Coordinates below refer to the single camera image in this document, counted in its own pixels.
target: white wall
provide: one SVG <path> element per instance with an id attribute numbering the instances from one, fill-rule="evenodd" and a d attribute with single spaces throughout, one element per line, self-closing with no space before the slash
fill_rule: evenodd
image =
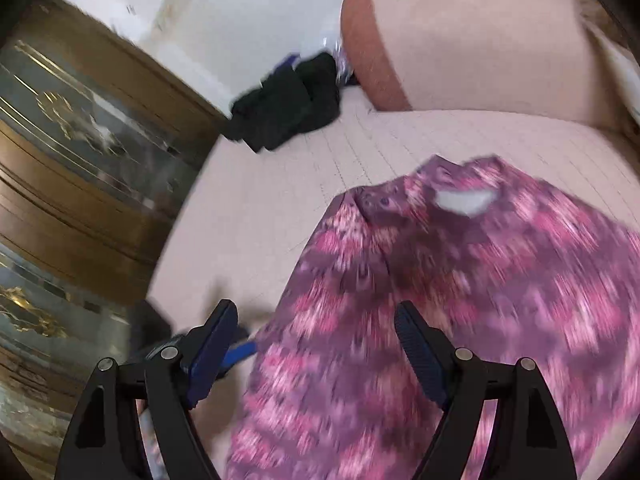
<path id="1" fill-rule="evenodd" d="M 338 31 L 342 0 L 67 0 L 228 112 L 289 52 Z"/>

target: metal screw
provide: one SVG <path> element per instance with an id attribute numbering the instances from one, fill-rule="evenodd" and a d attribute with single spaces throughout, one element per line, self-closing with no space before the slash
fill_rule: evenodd
<path id="1" fill-rule="evenodd" d="M 456 350 L 456 357 L 461 361 L 471 361 L 473 356 L 474 356 L 474 353 L 471 350 L 469 350 L 469 348 L 458 348 Z"/>
<path id="2" fill-rule="evenodd" d="M 520 366 L 522 366 L 525 370 L 535 370 L 536 362 L 533 359 L 525 357 L 522 361 L 520 361 Z"/>
<path id="3" fill-rule="evenodd" d="M 160 357 L 162 359 L 173 359 L 178 355 L 178 349 L 175 346 L 168 346 L 167 348 L 163 348 L 160 352 Z"/>
<path id="4" fill-rule="evenodd" d="M 113 366 L 113 359 L 110 357 L 105 357 L 98 362 L 98 370 L 101 372 L 106 372 L 109 368 Z"/>

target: blue gripper pad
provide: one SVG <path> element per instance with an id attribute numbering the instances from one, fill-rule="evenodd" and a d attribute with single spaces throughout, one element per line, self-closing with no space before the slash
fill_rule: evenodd
<path id="1" fill-rule="evenodd" d="M 420 316 L 413 305 L 411 308 Z M 443 410 L 448 398 L 445 371 L 431 351 L 416 321 L 402 303 L 396 308 L 394 326 L 425 396 Z"/>
<path id="2" fill-rule="evenodd" d="M 238 326 L 238 310 L 229 301 L 222 307 L 220 316 L 213 326 L 205 324 L 204 330 L 210 330 L 204 339 L 203 345 L 188 370 L 189 389 L 186 396 L 188 409 L 192 410 L 196 404 L 209 395 L 209 391 L 218 376 L 221 364 L 223 363 L 229 346 L 236 334 Z"/>

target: white mattress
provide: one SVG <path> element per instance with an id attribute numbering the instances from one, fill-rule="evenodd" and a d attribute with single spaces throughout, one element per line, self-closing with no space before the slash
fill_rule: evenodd
<path id="1" fill-rule="evenodd" d="M 156 268 L 149 298 L 176 330 L 200 324 L 221 298 L 259 327 L 275 308 L 331 199 L 408 173 L 431 155 L 451 162 L 495 153 L 640 230 L 640 164 L 621 137 L 566 121 L 472 110 L 379 113 L 360 88 L 344 91 L 335 123 L 256 155 L 221 138 L 193 187 Z M 216 384 L 194 414 L 221 472 L 234 407 L 251 361 Z M 631 427 L 596 453 L 596 479 Z"/>

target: purple patterned fabric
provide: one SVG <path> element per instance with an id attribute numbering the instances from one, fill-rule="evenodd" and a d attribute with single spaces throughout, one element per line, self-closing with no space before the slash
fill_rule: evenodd
<path id="1" fill-rule="evenodd" d="M 495 189 L 473 218 L 437 190 Z M 535 359 L 578 472 L 612 423 L 640 410 L 640 236 L 499 158 L 433 157 L 415 173 L 334 199 L 259 352 L 228 480 L 409 479 L 441 412 L 394 332 L 411 300 L 484 360 Z M 485 403 L 465 478 L 478 477 Z"/>

